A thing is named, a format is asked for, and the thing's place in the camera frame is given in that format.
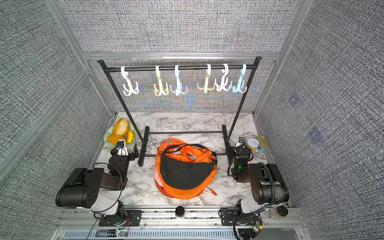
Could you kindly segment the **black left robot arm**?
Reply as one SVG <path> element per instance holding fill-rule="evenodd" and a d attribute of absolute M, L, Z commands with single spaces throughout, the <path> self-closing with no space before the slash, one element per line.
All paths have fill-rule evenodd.
<path fill-rule="evenodd" d="M 56 205 L 62 208 L 89 209 L 99 220 L 100 227 L 138 227 L 142 211 L 125 210 L 120 199 L 111 200 L 101 194 L 100 190 L 119 191 L 122 194 L 128 181 L 129 162 L 139 157 L 137 146 L 132 152 L 115 147 L 111 150 L 111 158 L 104 168 L 76 168 L 68 177 L 56 195 Z"/>

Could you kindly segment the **black sling bag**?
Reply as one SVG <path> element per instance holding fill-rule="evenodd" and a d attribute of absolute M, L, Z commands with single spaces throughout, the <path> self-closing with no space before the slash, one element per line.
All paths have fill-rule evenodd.
<path fill-rule="evenodd" d="M 160 174 L 177 190 L 199 187 L 216 169 L 217 154 L 199 144 L 171 145 L 161 151 Z"/>

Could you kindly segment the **orange sling bag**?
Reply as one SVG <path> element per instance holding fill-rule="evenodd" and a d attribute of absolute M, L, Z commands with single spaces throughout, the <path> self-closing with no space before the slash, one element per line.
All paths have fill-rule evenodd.
<path fill-rule="evenodd" d="M 214 180 L 217 163 L 217 154 L 200 144 L 167 139 L 157 150 L 156 187 L 168 198 L 193 199 Z"/>

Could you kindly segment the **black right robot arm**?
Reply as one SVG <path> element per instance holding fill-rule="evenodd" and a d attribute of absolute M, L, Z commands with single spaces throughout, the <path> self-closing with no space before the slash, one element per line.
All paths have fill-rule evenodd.
<path fill-rule="evenodd" d="M 256 213 L 289 200 L 288 188 L 276 164 L 251 163 L 253 153 L 245 145 L 227 146 L 226 155 L 228 176 L 238 183 L 250 183 L 251 193 L 240 199 L 233 210 L 221 211 L 224 226 L 234 222 L 249 225 L 254 222 Z"/>

